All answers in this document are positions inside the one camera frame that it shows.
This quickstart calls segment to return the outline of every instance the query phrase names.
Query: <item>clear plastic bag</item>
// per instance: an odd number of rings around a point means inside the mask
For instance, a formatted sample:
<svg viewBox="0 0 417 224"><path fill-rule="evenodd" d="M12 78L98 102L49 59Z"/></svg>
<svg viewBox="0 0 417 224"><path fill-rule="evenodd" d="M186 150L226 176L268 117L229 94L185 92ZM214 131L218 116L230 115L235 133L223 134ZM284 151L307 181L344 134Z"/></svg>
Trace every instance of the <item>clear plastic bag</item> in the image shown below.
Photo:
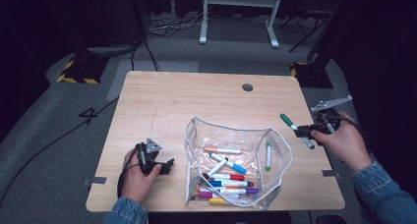
<svg viewBox="0 0 417 224"><path fill-rule="evenodd" d="M268 146L270 169L267 169ZM282 186L282 175L292 160L289 145L273 128L233 129L206 122L197 116L194 116L187 125L185 148L189 161L186 205L193 206L215 205L209 201L209 197L201 196L202 193L210 192L222 200L221 204L267 210L277 198ZM250 189L258 189L258 192L231 195L228 190L230 187L224 189L213 186L211 178L206 178L204 174L212 172L219 160L213 159L210 151L214 151L214 154L222 158L227 157L229 165L235 164L246 170L246 173L242 174L242 170L236 170L225 164L215 174L243 175L244 181L254 186L242 189L248 189L246 193L252 191Z"/></svg>

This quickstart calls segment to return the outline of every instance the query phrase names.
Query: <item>blue marker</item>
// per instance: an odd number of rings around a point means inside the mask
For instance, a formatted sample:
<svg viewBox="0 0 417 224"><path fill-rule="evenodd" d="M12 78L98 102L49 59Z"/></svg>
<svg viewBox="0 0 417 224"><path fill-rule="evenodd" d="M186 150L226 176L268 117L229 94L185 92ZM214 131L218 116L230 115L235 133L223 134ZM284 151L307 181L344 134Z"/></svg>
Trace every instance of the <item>blue marker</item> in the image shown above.
<svg viewBox="0 0 417 224"><path fill-rule="evenodd" d="M213 153L213 152L210 152L208 155L209 155L210 157L214 158L214 159L215 159L215 160L217 160L217 161L221 161L221 160L223 160L223 157L221 157L220 155L217 155L217 154L215 154L215 153ZM239 165L237 165L237 164L235 164L235 163L232 163L232 162L230 162L230 161L227 161L227 162L226 162L226 165L227 165L227 166L229 166L229 167L231 167L231 168L233 168L234 170L236 170L236 171L238 171L238 172L242 173L242 174L246 174L246 169L245 169L245 168L243 168L243 167L241 167L241 166L239 166Z"/></svg>

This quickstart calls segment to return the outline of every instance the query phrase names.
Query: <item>marker cap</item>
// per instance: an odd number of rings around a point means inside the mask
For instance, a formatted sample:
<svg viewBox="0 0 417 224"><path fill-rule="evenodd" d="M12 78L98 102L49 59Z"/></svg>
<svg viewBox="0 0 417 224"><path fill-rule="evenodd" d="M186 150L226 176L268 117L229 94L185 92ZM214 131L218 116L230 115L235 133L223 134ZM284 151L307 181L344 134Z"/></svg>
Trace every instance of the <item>marker cap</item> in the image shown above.
<svg viewBox="0 0 417 224"><path fill-rule="evenodd" d="M239 165L237 165L237 164L234 164L234 163L233 163L232 168L233 168L234 170L236 170L236 171L238 171L238 172L242 173L242 174L246 174L246 169L245 169L245 168L243 168L243 167L241 167L241 166L239 166Z"/></svg>

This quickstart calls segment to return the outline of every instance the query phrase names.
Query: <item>jeans jacket sleeve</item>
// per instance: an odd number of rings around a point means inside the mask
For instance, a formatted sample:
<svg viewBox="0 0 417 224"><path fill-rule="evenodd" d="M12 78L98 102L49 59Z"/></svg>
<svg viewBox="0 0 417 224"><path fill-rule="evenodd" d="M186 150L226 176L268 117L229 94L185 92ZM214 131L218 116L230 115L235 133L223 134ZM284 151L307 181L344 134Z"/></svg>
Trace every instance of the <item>jeans jacket sleeve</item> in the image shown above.
<svg viewBox="0 0 417 224"><path fill-rule="evenodd" d="M120 197L107 214L104 224L147 224L148 213L140 204Z"/></svg>
<svg viewBox="0 0 417 224"><path fill-rule="evenodd" d="M417 204L391 179L387 171L374 162L352 176L360 198L371 213L384 223L417 223Z"/></svg>

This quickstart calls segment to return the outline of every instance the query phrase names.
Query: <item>yellow marker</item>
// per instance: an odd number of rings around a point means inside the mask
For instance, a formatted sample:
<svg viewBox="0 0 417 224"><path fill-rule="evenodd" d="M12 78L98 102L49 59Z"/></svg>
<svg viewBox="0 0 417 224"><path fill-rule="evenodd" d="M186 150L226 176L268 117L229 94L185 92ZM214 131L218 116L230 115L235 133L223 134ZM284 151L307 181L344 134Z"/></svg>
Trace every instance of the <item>yellow marker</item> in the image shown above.
<svg viewBox="0 0 417 224"><path fill-rule="evenodd" d="M225 204L229 204L230 203L230 202L224 200L221 197L212 197L208 201L209 201L210 204L214 204L214 205L225 205Z"/></svg>

